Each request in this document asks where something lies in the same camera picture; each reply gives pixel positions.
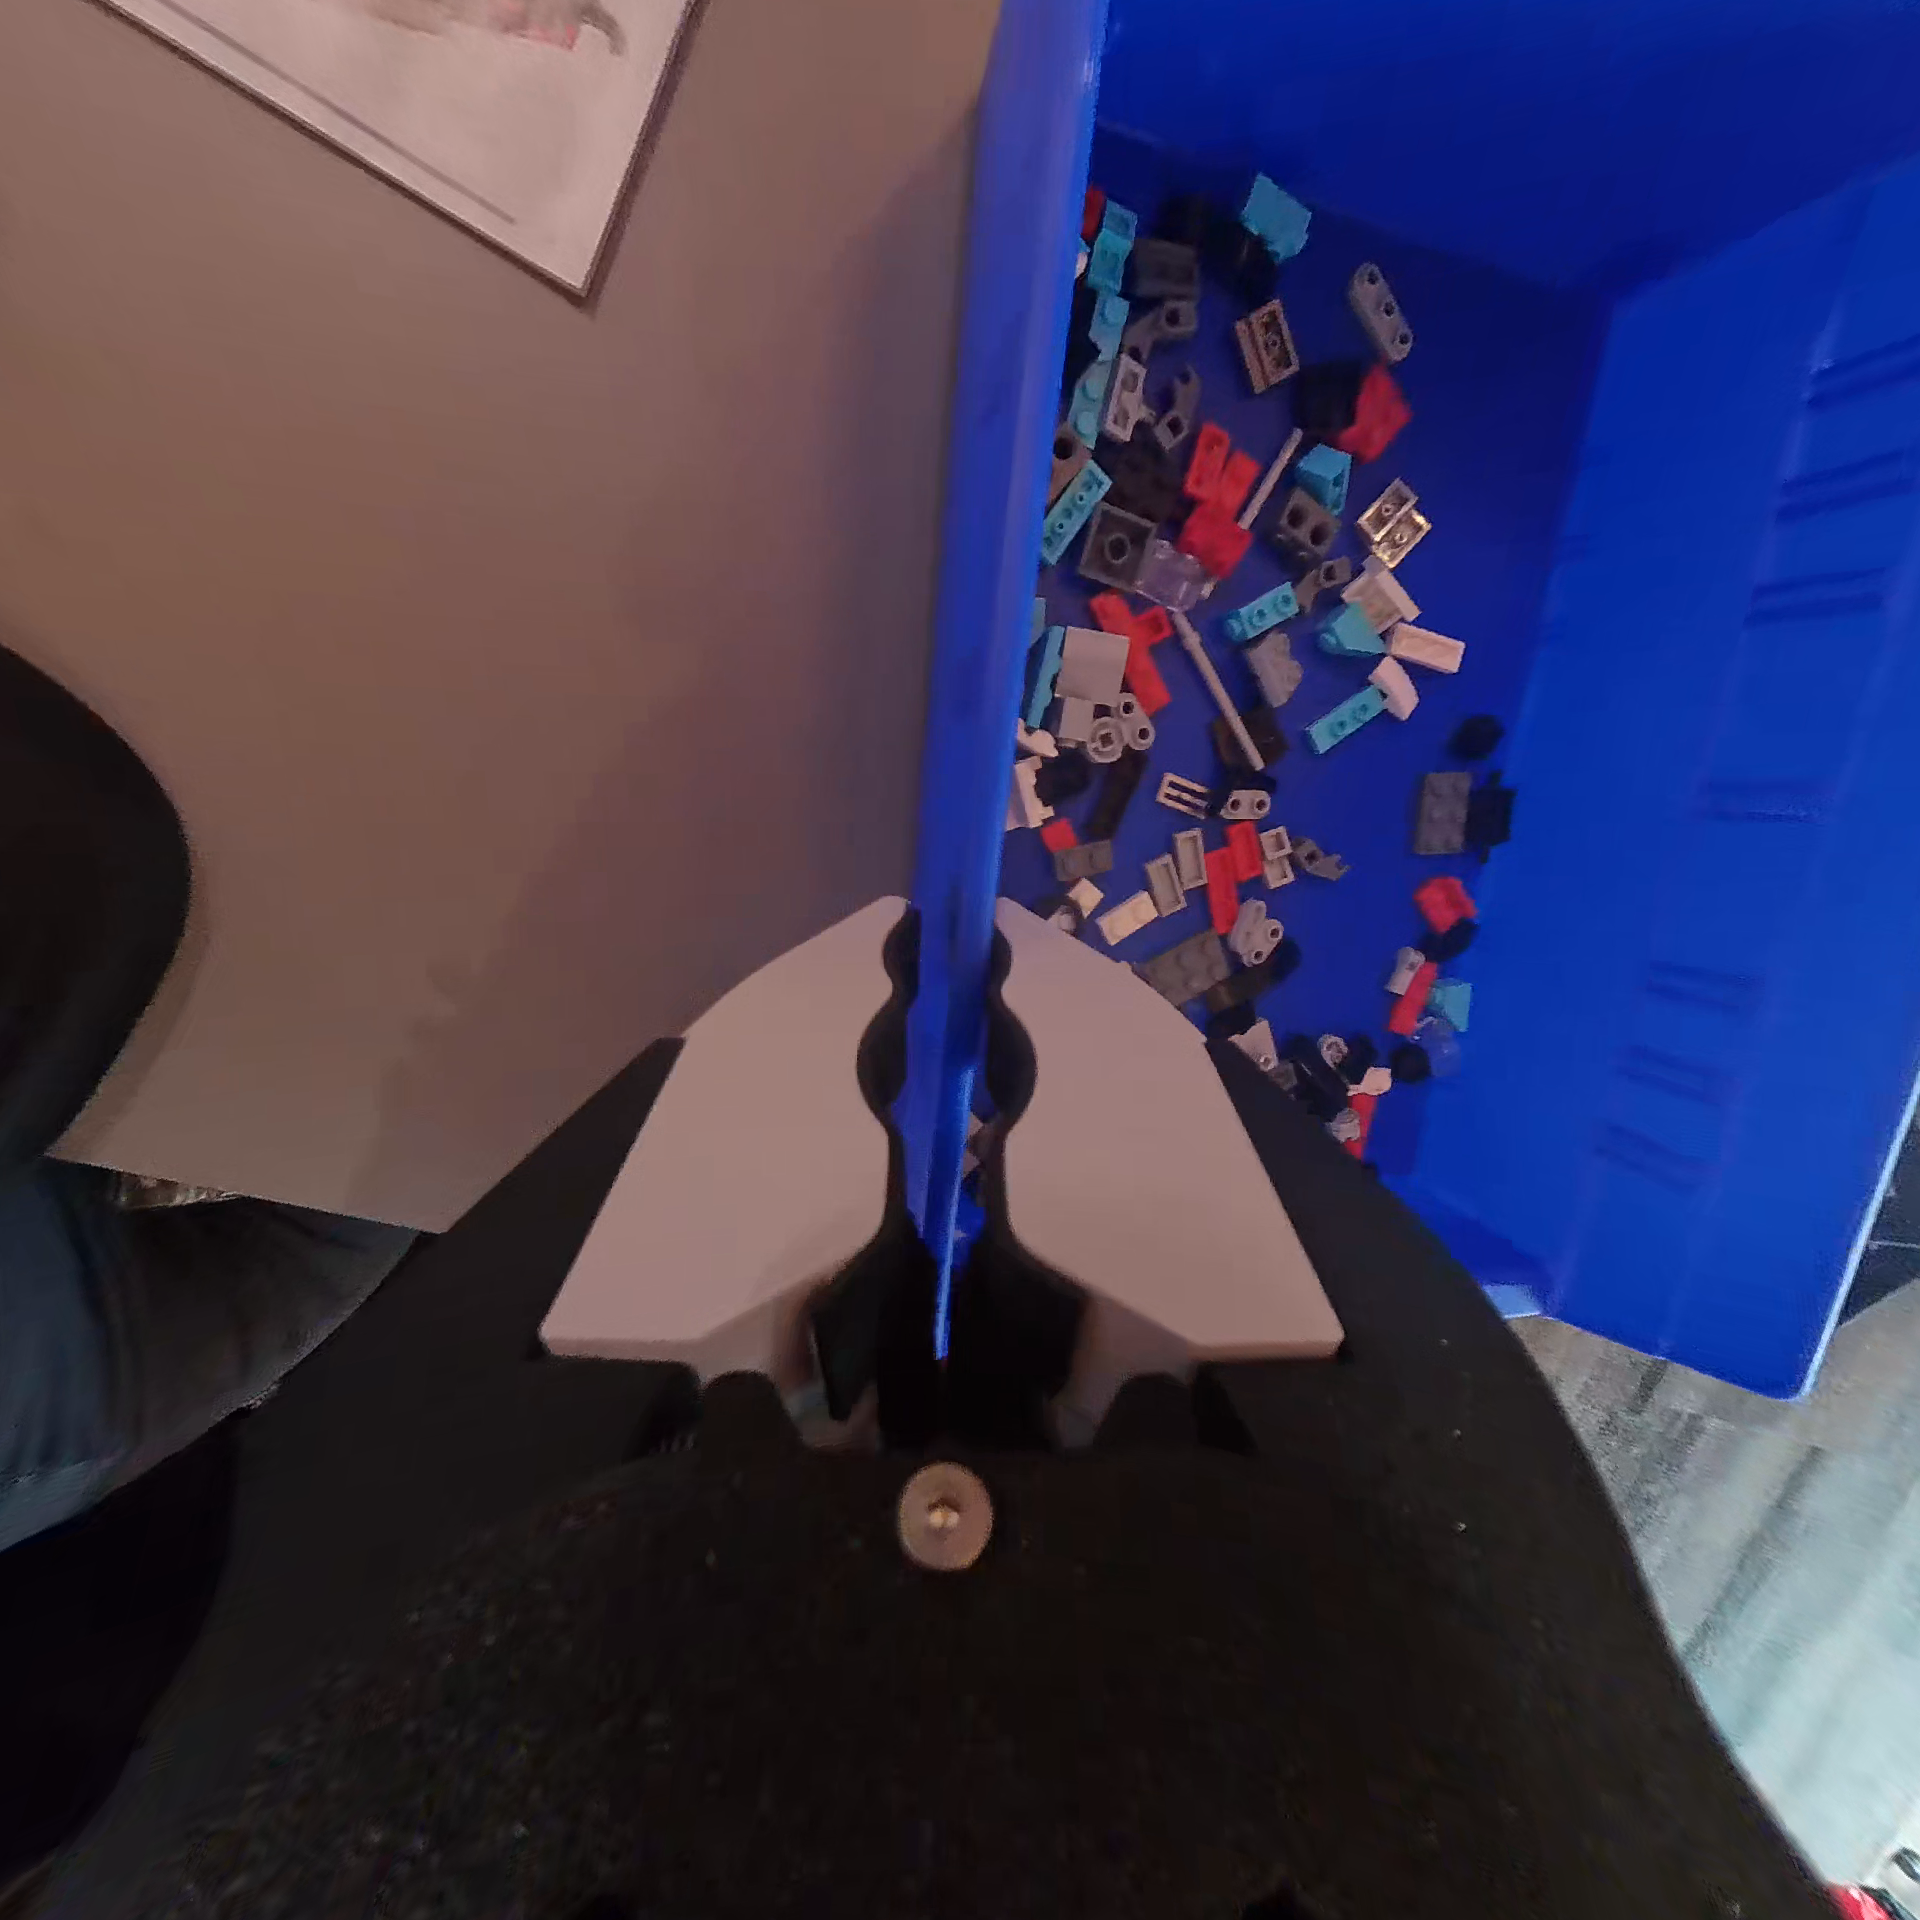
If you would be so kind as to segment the person's jeans leg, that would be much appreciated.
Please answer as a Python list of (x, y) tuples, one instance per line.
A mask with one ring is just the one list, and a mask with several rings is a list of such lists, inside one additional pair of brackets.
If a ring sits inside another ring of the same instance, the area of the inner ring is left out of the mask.
[(106, 1169), (3, 1189), (3, 1548), (195, 1444), (336, 1333), (421, 1234), (239, 1196), (127, 1210)]

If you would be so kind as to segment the open instruction booklet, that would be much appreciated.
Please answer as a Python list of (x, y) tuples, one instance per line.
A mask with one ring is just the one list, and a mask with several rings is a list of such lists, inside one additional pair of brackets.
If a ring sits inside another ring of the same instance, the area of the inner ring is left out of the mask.
[(176, 54), (587, 300), (695, 2), (111, 2)]

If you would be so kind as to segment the pile of lego bricks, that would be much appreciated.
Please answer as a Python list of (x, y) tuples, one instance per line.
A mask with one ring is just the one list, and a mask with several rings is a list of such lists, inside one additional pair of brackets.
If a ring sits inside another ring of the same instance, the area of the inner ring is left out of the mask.
[(1405, 579), (1418, 278), (1269, 176), (1093, 182), (1072, 266), (1004, 886), (1372, 1158), (1468, 1018), (1456, 872), (1508, 805)]

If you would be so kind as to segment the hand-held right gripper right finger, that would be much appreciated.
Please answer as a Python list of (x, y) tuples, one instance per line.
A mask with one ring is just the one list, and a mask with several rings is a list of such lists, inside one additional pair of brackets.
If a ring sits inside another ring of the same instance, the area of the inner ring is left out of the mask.
[(1203, 1033), (1136, 972), (994, 906), (989, 1222), (1077, 1297), (1056, 1433), (1139, 1377), (1331, 1360), (1345, 1330)]

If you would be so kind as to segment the blue plastic bin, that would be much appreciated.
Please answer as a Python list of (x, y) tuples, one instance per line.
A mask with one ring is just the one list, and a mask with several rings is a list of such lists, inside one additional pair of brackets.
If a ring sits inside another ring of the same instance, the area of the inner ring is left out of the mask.
[(1093, 131), (1426, 286), (1424, 565), (1525, 673), (1410, 1194), (1495, 1288), (1802, 1398), (1915, 1112), (1915, 4), (1004, 4), (913, 899), (948, 1265)]

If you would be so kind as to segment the black quilted cushion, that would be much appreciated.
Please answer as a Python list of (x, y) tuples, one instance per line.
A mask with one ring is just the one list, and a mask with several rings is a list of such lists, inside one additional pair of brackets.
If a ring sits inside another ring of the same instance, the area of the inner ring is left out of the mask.
[(176, 961), (192, 867), (131, 745), (3, 651), (3, 1169), (43, 1158)]

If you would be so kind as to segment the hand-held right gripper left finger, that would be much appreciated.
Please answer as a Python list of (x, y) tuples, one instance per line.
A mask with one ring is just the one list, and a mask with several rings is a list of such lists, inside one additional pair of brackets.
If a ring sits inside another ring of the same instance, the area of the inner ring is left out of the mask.
[(697, 1018), (544, 1312), (546, 1356), (765, 1377), (816, 1433), (879, 1433), (928, 1380), (937, 1265), (895, 1113), (920, 961), (920, 912), (882, 896)]

